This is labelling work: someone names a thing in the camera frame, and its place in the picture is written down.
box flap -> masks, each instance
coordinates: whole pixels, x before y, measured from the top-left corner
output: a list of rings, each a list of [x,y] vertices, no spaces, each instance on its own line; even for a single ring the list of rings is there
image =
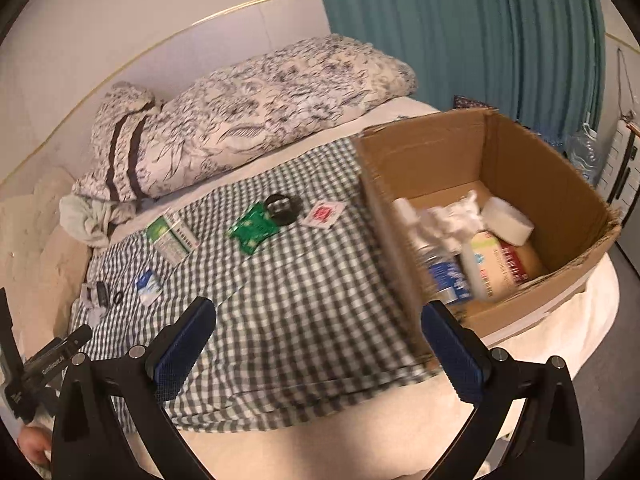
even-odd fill
[[[485,108],[452,110],[372,126],[354,139],[361,164],[384,176],[392,200],[479,179]]]
[[[610,213],[556,150],[497,113],[487,116],[481,179],[535,225],[530,240],[549,271],[607,232]]]

headboard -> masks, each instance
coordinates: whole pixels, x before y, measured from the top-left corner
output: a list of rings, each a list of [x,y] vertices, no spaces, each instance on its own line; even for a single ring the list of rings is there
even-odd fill
[[[129,61],[86,95],[0,184],[0,200],[31,192],[52,166],[76,178],[91,168],[91,126],[115,82],[138,84],[168,100],[217,68],[329,32],[322,0],[255,0],[193,23]]]

gold trim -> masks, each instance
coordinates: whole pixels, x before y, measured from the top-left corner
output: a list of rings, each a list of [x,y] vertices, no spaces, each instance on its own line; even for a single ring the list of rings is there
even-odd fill
[[[64,119],[62,119],[59,123],[58,126],[56,126],[55,128],[53,128],[53,130],[51,131],[51,133],[47,136],[47,138],[45,140],[43,140],[40,145],[33,150],[29,155],[27,155],[27,157],[20,163],[18,164],[18,166],[16,166],[13,170],[11,170],[11,172],[4,177],[4,179],[2,180],[2,182],[0,182],[0,186],[2,186],[5,182],[7,182],[12,176],[14,176],[14,174],[16,174],[18,171],[20,171],[20,169],[31,159],[31,157],[35,156],[42,148],[44,148],[44,145],[50,141],[51,137],[53,137],[56,132],[60,129],[60,126],[62,126],[62,124],[65,123],[65,121],[71,117],[71,115],[78,110],[79,107],[81,107],[84,102],[91,97],[93,94],[96,93],[96,91],[98,90],[98,88],[100,88],[102,85],[104,85],[109,79],[111,79],[113,76],[115,76],[118,72],[121,72],[122,70],[124,70],[126,67],[130,66],[132,63],[134,63],[135,61],[139,60],[142,56],[144,56],[147,52],[155,49],[157,46],[162,45],[163,43],[173,39],[175,36],[177,36],[178,34],[181,34],[183,32],[185,32],[186,30],[189,30],[191,27],[195,27],[196,25],[201,25],[202,23],[208,22],[209,20],[213,20],[214,18],[217,18],[219,16],[224,16],[225,14],[230,14],[232,12],[235,12],[236,10],[241,10],[241,9],[245,9],[246,7],[251,7],[257,4],[263,4],[264,2],[268,2],[270,0],[251,0],[249,2],[245,2],[243,4],[238,4],[236,6],[233,7],[229,7],[228,9],[223,9],[223,10],[219,10],[218,12],[214,12],[213,14],[210,14],[209,16],[206,16],[205,18],[202,18],[201,20],[198,20],[197,22],[193,22],[191,23],[191,25],[189,25],[188,27],[182,28],[181,30],[178,30],[177,32],[174,32],[172,35],[164,38],[164,40],[158,41],[156,44],[153,44],[152,46],[150,46],[149,48],[143,50],[142,52],[140,52],[140,54],[137,54],[137,56],[131,58],[129,61],[127,61],[124,65],[122,65],[119,69],[115,70],[114,72],[112,72],[111,74],[109,74],[109,76],[107,76],[105,79],[103,79],[96,87],[94,87],[87,95],[85,95],[82,99],[80,99],[80,101],[78,102],[78,104],[76,106],[74,106],[73,108],[71,108],[71,111],[64,117]]]
[[[631,50],[633,50],[636,54],[640,54],[640,49],[638,49],[638,47],[633,46],[632,44],[627,43],[624,40],[620,40],[619,37],[614,36],[613,34],[610,34],[608,32],[605,33],[605,36],[607,36],[608,38],[611,38],[613,41],[617,41],[618,43],[623,44],[624,46],[626,46],[627,48],[630,48]]]

small blue and white package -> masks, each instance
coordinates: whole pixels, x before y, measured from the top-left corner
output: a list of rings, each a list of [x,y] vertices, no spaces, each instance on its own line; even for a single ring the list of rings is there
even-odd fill
[[[160,283],[151,269],[139,277],[136,282],[136,290],[138,291],[140,302],[144,306],[151,306],[162,294]]]

white bed sheet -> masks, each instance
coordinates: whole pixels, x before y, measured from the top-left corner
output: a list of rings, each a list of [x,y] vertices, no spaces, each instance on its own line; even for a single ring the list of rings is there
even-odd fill
[[[128,223],[111,243],[145,228],[168,207],[181,208],[213,189],[259,174],[307,150],[398,116],[436,112],[407,97],[319,132],[218,178],[174,193]],[[574,376],[609,331],[618,311],[616,272],[606,255],[586,282],[586,291],[548,314],[539,325],[500,344],[516,359],[545,362],[561,355]],[[514,402],[501,434],[513,431],[522,402]],[[471,412],[444,374],[420,384],[393,388],[344,412],[303,426],[249,433],[181,431],[185,441],[218,480],[390,480],[428,469],[446,450]],[[137,435],[130,443],[140,464],[158,474]]]

